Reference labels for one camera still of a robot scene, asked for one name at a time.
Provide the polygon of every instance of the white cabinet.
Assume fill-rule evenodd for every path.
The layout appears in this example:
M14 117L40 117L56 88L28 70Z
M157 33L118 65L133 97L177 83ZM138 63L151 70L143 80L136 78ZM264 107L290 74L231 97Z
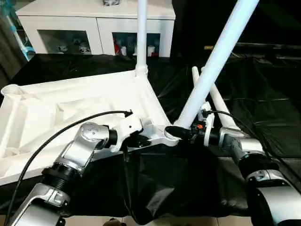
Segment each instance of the white cabinet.
M35 0L17 15L36 53L133 54L137 2L106 7L102 0ZM171 0L148 0L147 45L153 56L170 56L174 20Z

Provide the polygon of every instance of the floor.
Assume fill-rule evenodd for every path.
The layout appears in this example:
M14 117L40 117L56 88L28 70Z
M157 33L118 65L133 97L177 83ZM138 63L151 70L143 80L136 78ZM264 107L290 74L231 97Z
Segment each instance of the floor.
M65 226L102 226L111 217L76 216L66 219ZM137 226L131 217L118 218L127 226ZM228 216L225 218L161 218L147 224L147 226L252 226L251 219L245 217Z

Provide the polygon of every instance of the red object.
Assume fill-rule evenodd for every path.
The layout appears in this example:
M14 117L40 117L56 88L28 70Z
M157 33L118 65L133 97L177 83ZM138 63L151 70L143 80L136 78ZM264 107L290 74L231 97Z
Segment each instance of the red object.
M120 52L120 47L116 44L116 40L114 40L114 50L115 54L118 54Z
M159 53L151 53L151 57L158 57L159 56Z

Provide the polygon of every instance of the black cable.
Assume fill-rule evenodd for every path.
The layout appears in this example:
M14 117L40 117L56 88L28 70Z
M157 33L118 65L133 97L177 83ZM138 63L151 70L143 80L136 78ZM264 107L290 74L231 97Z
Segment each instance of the black cable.
M17 185L15 187L15 190L14 190L14 193L13 193L13 196L10 200L10 203L9 203L9 207L8 207L8 212L5 216L5 222L4 222L4 226L7 226L8 222L9 222L9 218L10 218L10 215L11 215L11 212L12 212L12 209L13 209L13 206L14 206L14 202L15 202L15 199L16 199L16 195L17 195L17 192L18 192L18 188L20 187L20 184L25 176L25 173L26 171L28 170L28 167L30 166L30 164L32 163L32 161L34 160L34 158L43 150L44 147L46 147L52 140L54 140L57 136L59 136L60 134L64 133L66 130L70 129L71 127L73 126L76 126L78 124L81 124L85 121L88 121L90 119L93 119L93 118L96 118L96 117L99 117L99 116L103 116L103 115L106 115L106 114L116 114L116 113L123 113L125 114L126 116L130 115L132 112L127 112L127 111L109 111L109 112L103 112L103 113L97 113L97 114L93 114L89 117L86 117L84 119L81 119L79 121L76 121L68 126L66 126L65 128L61 129L60 131L58 131L57 133L55 133L54 135L52 135L47 141L45 141L34 153L33 155L29 158L29 160L27 161L26 165L24 166L21 174L20 174L20 177L18 179L18 182L17 182Z
M248 128L239 118L237 118L236 116L234 116L231 113L228 112L224 112L224 111L207 111L205 112L205 114L209 115L212 113L220 113L220 114L225 114L227 116L232 117L233 119L235 119L237 122L239 122L242 126L244 126L248 132L250 132L250 134L253 136L253 138L256 138L260 141L260 139L258 138L258 136L250 129ZM301 183L301 177L296 173L296 171L294 171L283 159L281 159L272 149L270 148L264 148L264 151L266 153L269 153L272 157L276 158L279 162L281 162Z
M206 114L212 114L212 113L219 113L219 114L225 114L227 116L230 116L231 118L235 119L237 122L239 122L239 124L241 124L243 127L245 127L248 132L250 133L249 135L252 135L253 138L258 139L257 135L250 129L248 128L238 117L236 117L235 115L228 113L228 112L224 112L224 111L208 111L205 112Z

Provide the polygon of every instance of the table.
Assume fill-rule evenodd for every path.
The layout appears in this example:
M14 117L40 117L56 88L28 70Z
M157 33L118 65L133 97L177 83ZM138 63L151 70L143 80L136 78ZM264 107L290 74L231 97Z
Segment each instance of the table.
M200 59L193 65L204 65ZM180 114L192 90L191 66L182 59L148 59L149 81L170 121ZM37 54L15 76L18 85L134 69L118 56ZM299 62L256 58L230 59L218 81L230 111L249 125L301 175L301 96ZM281 171L301 190L283 165ZM24 181L18 203L41 177ZM0 211L13 184L0 187ZM216 147L180 143L93 162L78 186L66 215L132 215L141 225L174 216L247 216L245 184L229 153Z

